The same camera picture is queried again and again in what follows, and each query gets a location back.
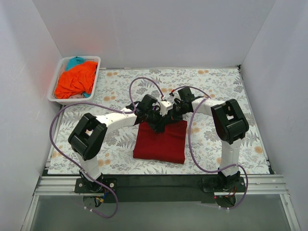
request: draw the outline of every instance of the wire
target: wire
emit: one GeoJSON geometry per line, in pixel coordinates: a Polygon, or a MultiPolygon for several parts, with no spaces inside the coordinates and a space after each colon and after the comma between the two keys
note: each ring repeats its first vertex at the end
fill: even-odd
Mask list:
{"type": "Polygon", "coordinates": [[[245,198],[245,196],[246,196],[246,194],[247,194],[247,188],[248,188],[248,175],[247,175],[247,173],[246,173],[244,167],[241,166],[241,165],[232,164],[232,165],[225,166],[225,167],[223,167],[223,168],[221,168],[221,169],[218,169],[218,170],[209,171],[209,170],[206,170],[206,169],[202,168],[202,167],[198,164],[198,162],[196,161],[196,159],[194,158],[194,155],[193,155],[192,141],[191,141],[191,131],[192,131],[193,118],[194,118],[194,115],[197,113],[199,107],[200,107],[200,106],[203,104],[203,102],[205,102],[206,100],[207,100],[207,99],[202,100],[202,101],[198,104],[198,106],[196,107],[196,109],[193,111],[193,113],[192,113],[192,117],[191,117],[191,120],[190,120],[190,122],[189,122],[189,127],[188,127],[188,146],[189,146],[189,151],[190,151],[190,153],[191,153],[193,162],[194,162],[195,165],[196,165],[200,170],[202,170],[203,172],[206,172],[206,173],[218,173],[218,172],[221,172],[221,171],[223,171],[223,170],[225,170],[225,169],[227,169],[227,168],[234,167],[234,166],[238,166],[238,167],[240,167],[240,168],[243,170],[243,172],[244,172],[244,174],[245,174],[245,178],[246,178],[246,188],[245,188],[245,191],[244,191],[244,194],[243,194],[242,198],[240,199],[240,201],[239,201],[235,206],[233,206],[233,207],[231,207],[231,208],[222,207],[222,208],[228,209],[228,210],[229,210],[229,209],[234,209],[234,208],[238,207],[238,206],[243,202],[243,200],[244,200],[244,198],[245,198]]]}
{"type": "Polygon", "coordinates": [[[202,92],[204,95],[206,95],[209,99],[211,99],[211,97],[210,97],[208,94],[206,94],[203,90],[201,90],[201,89],[199,89],[199,88],[196,88],[196,87],[192,87],[192,86],[180,86],[180,87],[178,87],[178,88],[173,89],[173,90],[171,91],[171,93],[175,92],[175,91],[178,90],[178,89],[185,88],[185,87],[189,87],[189,88],[198,90],[198,91],[202,92]]]}
{"type": "MultiPolygon", "coordinates": [[[[163,94],[162,91],[160,90],[159,86],[158,86],[152,79],[146,78],[146,77],[138,77],[138,78],[134,79],[134,80],[130,83],[129,90],[128,90],[129,98],[130,98],[130,101],[131,101],[132,105],[134,106],[134,110],[131,111],[131,112],[124,112],[125,114],[132,114],[132,113],[134,113],[134,112],[136,111],[136,104],[134,103],[133,98],[132,98],[132,96],[131,96],[131,87],[132,87],[132,84],[133,84],[136,80],[138,80],[138,79],[146,79],[146,80],[148,80],[148,81],[151,81],[152,83],[155,84],[155,86],[157,86],[157,88],[158,88],[158,90],[160,91],[162,97],[164,96],[164,94],[163,94]]],[[[117,198],[115,192],[114,192],[112,189],[110,189],[108,186],[106,186],[106,185],[100,183],[99,181],[97,181],[97,180],[95,180],[93,177],[91,177],[91,176],[82,168],[82,166],[81,166],[79,163],[77,163],[77,162],[76,162],[75,160],[73,160],[71,157],[69,157],[69,156],[67,156],[66,154],[64,154],[64,153],[57,147],[57,145],[55,144],[55,142],[53,141],[53,137],[52,137],[52,128],[53,128],[53,126],[54,126],[54,123],[55,123],[56,119],[60,116],[60,114],[61,114],[62,112],[64,112],[65,109],[67,109],[67,108],[69,108],[69,107],[71,107],[71,106],[74,106],[74,105],[78,105],[78,104],[87,104],[87,105],[97,106],[97,107],[100,107],[100,108],[103,108],[103,109],[107,109],[107,110],[110,110],[110,111],[113,111],[113,112],[117,112],[117,113],[123,113],[123,111],[119,111],[119,110],[116,110],[116,109],[108,108],[108,107],[105,107],[105,106],[103,106],[103,105],[99,105],[99,104],[96,104],[96,103],[89,103],[89,102],[72,103],[72,104],[67,105],[67,106],[65,106],[64,108],[62,108],[62,109],[55,115],[55,117],[53,118],[53,120],[52,120],[52,122],[51,122],[50,129],[49,129],[49,138],[50,138],[51,144],[54,146],[54,148],[55,148],[62,156],[64,156],[66,159],[68,159],[69,161],[73,162],[78,168],[80,168],[80,170],[81,170],[89,179],[91,179],[93,182],[99,184],[100,186],[104,187],[105,189],[109,190],[109,191],[112,193],[112,195],[115,197],[115,201],[116,201],[116,202],[115,202],[115,205],[116,205],[115,208],[116,208],[116,209],[115,209],[115,211],[114,211],[111,215],[102,214],[102,213],[100,213],[99,211],[97,211],[97,210],[95,210],[95,209],[92,209],[92,208],[89,208],[89,207],[86,207],[86,206],[85,206],[84,208],[90,210],[91,212],[94,212],[94,213],[98,214],[99,216],[101,216],[101,217],[103,217],[103,218],[112,218],[112,217],[116,214],[116,212],[117,212],[117,210],[118,210],[118,198],[117,198]]]]}

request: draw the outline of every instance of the gray wall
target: gray wall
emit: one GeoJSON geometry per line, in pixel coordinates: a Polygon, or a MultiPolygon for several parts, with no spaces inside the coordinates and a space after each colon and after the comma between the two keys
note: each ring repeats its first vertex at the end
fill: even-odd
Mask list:
{"type": "Polygon", "coordinates": [[[63,57],[101,67],[241,64],[275,0],[33,0],[63,57]]]}
{"type": "Polygon", "coordinates": [[[0,230],[20,230],[59,106],[46,97],[61,55],[31,0],[0,1],[0,230]]]}
{"type": "Polygon", "coordinates": [[[276,1],[243,63],[243,78],[270,162],[283,174],[308,230],[308,2],[276,1]]]}

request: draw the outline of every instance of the floral tablecloth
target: floral tablecloth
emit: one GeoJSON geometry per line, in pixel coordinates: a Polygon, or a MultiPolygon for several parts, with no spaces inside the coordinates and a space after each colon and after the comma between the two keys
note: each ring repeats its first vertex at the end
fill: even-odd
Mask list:
{"type": "MultiPolygon", "coordinates": [[[[254,118],[237,69],[174,69],[174,70],[100,70],[94,93],[94,103],[114,109],[122,109],[130,104],[128,87],[136,77],[153,79],[168,93],[181,85],[203,89],[213,99],[236,99],[250,126],[243,139],[240,163],[249,174],[269,174],[264,150],[262,149],[254,118]]],[[[132,96],[135,101],[143,95],[160,97],[155,85],[147,80],[137,80],[133,85],[132,96]]],[[[78,158],[67,142],[69,134],[84,113],[104,115],[109,111],[94,106],[77,105],[68,108],[62,116],[56,144],[60,149],[78,162],[78,158]]],[[[184,119],[189,122],[191,113],[184,119]]],[[[98,162],[103,174],[204,174],[192,161],[186,136],[185,163],[173,164],[156,160],[133,158],[138,126],[119,129],[105,137],[98,162]]],[[[221,142],[218,138],[213,118],[196,114],[192,127],[192,148],[199,164],[208,170],[215,170],[221,161],[221,142]]],[[[78,168],[62,157],[57,151],[51,155],[49,174],[77,174],[78,168]]]]}

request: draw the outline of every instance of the table surface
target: table surface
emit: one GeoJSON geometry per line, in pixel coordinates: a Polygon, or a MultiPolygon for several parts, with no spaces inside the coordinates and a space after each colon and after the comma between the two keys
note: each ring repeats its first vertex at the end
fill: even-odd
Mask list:
{"type": "MultiPolygon", "coordinates": [[[[172,89],[188,85],[204,90],[216,100],[236,99],[249,123],[249,131],[241,145],[239,162],[248,174],[269,174],[262,140],[237,69],[100,70],[94,103],[114,109],[122,109],[129,105],[128,87],[136,77],[153,79],[166,96],[172,89]]],[[[202,95],[196,90],[192,92],[195,96],[202,95]]],[[[132,87],[133,99],[141,100],[147,93],[156,98],[160,97],[153,83],[147,80],[137,80],[132,87]]],[[[94,106],[72,106],[61,116],[56,133],[57,146],[77,162],[79,162],[78,158],[67,139],[82,115],[87,112],[96,116],[110,113],[94,106]]],[[[191,113],[186,114],[184,119],[189,122],[191,115],[191,113]]],[[[187,135],[183,165],[134,159],[133,149],[137,132],[138,126],[133,126],[111,132],[105,137],[98,154],[98,162],[103,174],[204,174],[192,161],[187,135]]],[[[196,160],[203,168],[216,170],[219,167],[221,141],[216,134],[212,117],[196,114],[192,127],[192,148],[196,160]]],[[[49,174],[78,174],[78,171],[78,167],[52,148],[49,174]]]]}

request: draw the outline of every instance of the plastic basket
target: plastic basket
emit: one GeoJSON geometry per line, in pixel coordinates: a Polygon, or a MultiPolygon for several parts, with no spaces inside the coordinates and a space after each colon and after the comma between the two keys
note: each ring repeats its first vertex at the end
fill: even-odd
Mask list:
{"type": "Polygon", "coordinates": [[[49,87],[48,96],[47,96],[49,101],[58,102],[62,105],[69,105],[69,104],[77,103],[77,102],[79,102],[79,103],[80,102],[93,102],[97,76],[98,76],[98,72],[99,72],[100,65],[101,65],[101,59],[100,59],[100,57],[97,57],[97,56],[80,56],[80,57],[84,58],[86,61],[94,61],[94,62],[98,63],[97,69],[96,69],[96,74],[95,74],[95,80],[94,80],[94,84],[93,84],[93,90],[92,90],[90,97],[83,98],[83,99],[57,99],[56,96],[54,95],[54,91],[57,88],[58,81],[59,81],[61,74],[65,71],[65,68],[66,68],[68,61],[71,58],[74,58],[74,57],[75,56],[66,57],[66,58],[63,58],[59,62],[58,67],[57,67],[57,71],[55,72],[55,75],[54,75],[54,77],[51,81],[50,87],[49,87]]]}

